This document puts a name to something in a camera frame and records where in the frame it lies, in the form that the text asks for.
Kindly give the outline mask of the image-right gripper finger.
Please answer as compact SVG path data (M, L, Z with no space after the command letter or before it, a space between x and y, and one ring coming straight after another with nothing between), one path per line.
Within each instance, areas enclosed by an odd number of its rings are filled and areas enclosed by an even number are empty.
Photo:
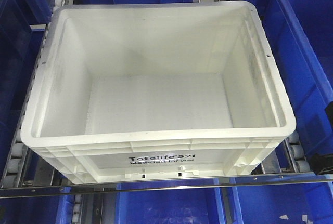
M320 155L316 153L310 158L309 165L316 175L332 175L332 154Z

